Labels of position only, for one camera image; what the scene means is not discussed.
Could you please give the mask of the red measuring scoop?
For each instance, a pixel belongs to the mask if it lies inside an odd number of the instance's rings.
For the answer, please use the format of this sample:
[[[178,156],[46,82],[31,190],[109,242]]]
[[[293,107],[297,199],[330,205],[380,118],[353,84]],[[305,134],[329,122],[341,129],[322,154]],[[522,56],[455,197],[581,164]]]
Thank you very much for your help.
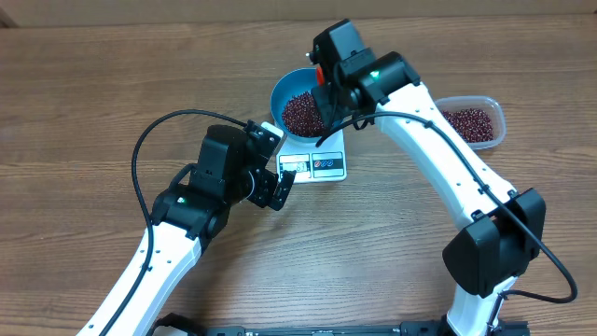
[[[323,69],[320,66],[316,67],[316,80],[318,86],[322,86],[326,83],[326,79],[323,74]]]

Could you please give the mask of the red adzuki beans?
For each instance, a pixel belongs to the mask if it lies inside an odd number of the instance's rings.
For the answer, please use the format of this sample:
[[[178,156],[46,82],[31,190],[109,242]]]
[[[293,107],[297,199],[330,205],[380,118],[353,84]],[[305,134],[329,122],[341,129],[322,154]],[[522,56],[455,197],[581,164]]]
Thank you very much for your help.
[[[286,129],[299,137],[320,137],[326,131],[322,115],[308,91],[294,95],[285,104],[281,118]]]

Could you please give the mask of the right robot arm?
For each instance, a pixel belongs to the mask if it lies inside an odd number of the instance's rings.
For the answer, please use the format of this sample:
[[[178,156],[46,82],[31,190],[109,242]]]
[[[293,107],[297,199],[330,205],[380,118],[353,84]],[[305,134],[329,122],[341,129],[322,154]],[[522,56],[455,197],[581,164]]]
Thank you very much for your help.
[[[366,47],[348,20],[312,42],[318,67],[315,104],[336,133],[377,124],[418,165],[458,230],[442,252],[456,283],[439,335],[527,335],[524,322],[498,315],[513,285],[541,251],[546,204],[533,189],[519,193],[489,168],[444,119],[420,76],[392,51]]]

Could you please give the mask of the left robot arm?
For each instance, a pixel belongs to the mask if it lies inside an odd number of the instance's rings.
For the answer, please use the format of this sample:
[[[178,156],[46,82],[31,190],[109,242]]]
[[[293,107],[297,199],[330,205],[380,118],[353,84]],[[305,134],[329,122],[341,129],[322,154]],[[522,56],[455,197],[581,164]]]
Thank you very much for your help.
[[[233,205],[247,200],[280,210],[294,174],[266,165],[285,140],[268,122],[212,125],[196,162],[156,198],[150,226],[83,335],[145,335],[174,288],[223,230]]]

